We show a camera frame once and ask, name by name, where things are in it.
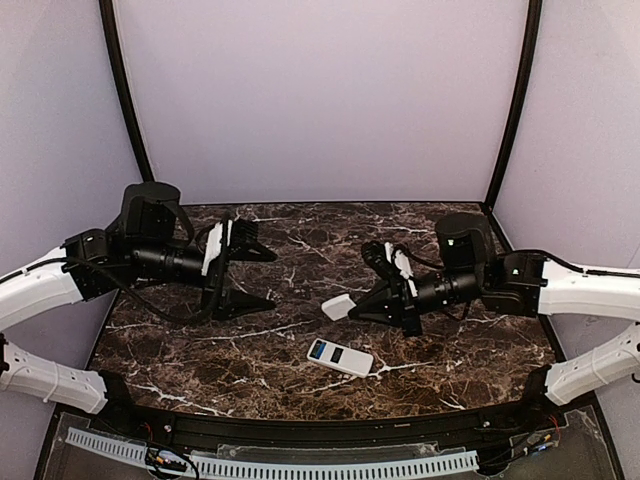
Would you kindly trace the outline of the white battery cover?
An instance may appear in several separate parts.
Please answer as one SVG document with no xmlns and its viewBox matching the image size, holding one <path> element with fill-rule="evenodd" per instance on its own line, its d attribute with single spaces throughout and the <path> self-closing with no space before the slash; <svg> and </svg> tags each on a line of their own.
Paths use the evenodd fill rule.
<svg viewBox="0 0 640 480">
<path fill-rule="evenodd" d="M 342 294 L 326 300 L 321 304 L 322 312 L 332 321 L 348 316 L 348 312 L 356 306 L 349 294 Z"/>
</svg>

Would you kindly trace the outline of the white red remote control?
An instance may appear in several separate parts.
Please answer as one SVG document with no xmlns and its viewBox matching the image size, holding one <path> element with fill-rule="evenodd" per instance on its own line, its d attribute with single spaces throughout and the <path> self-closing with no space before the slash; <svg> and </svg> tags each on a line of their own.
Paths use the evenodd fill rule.
<svg viewBox="0 0 640 480">
<path fill-rule="evenodd" d="M 311 349 L 316 341 L 326 343 L 320 359 L 310 357 Z M 307 359 L 313 363 L 348 374 L 358 378 L 365 378 L 372 368 L 374 358 L 371 354 L 317 338 L 307 352 Z"/>
</svg>

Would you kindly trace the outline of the blue battery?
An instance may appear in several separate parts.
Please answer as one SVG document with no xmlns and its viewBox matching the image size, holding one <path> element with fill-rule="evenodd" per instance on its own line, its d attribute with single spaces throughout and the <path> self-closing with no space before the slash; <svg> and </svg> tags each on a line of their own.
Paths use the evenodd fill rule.
<svg viewBox="0 0 640 480">
<path fill-rule="evenodd" d="M 322 342 L 320 340 L 316 341 L 311 349 L 310 357 L 314 359 L 320 359 L 325 349 L 325 346 L 326 346 L 325 342 Z"/>
</svg>

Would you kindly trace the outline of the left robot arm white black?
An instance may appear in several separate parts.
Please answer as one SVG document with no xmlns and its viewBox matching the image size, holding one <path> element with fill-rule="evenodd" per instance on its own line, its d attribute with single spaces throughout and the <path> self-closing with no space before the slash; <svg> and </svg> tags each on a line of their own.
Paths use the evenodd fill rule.
<svg viewBox="0 0 640 480">
<path fill-rule="evenodd" d="M 7 330 L 57 307 L 88 302 L 115 290 L 178 325 L 200 325 L 274 309 L 271 300 L 225 285 L 232 262 L 276 260 L 276 253 L 260 242 L 258 225 L 224 215 L 219 222 L 196 231 L 180 198 L 180 190 L 167 183 L 131 184 L 124 191 L 120 213 L 107 228 L 75 235 L 3 276 L 1 328 Z M 188 316 L 170 314 L 136 291 L 140 283 L 196 288 L 201 292 L 200 307 Z M 90 415 L 130 401 L 118 374 L 74 369 L 7 340 L 1 342 L 1 388 Z"/>
</svg>

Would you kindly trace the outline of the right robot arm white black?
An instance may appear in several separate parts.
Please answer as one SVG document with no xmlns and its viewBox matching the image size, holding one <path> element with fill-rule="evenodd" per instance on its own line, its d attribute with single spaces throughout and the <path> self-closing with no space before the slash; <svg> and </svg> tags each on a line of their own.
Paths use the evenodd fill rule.
<svg viewBox="0 0 640 480">
<path fill-rule="evenodd" d="M 527 378 L 523 399 L 552 408 L 630 376 L 639 377 L 639 273 L 574 265 L 542 250 L 497 252 L 486 217 L 455 213 L 435 224 L 442 264 L 423 277 L 401 246 L 368 242 L 361 249 L 379 282 L 353 307 L 351 319 L 422 333 L 421 317 L 481 301 L 498 314 L 524 317 L 580 314 L 621 318 L 630 326 L 571 360 L 540 367 Z"/>
</svg>

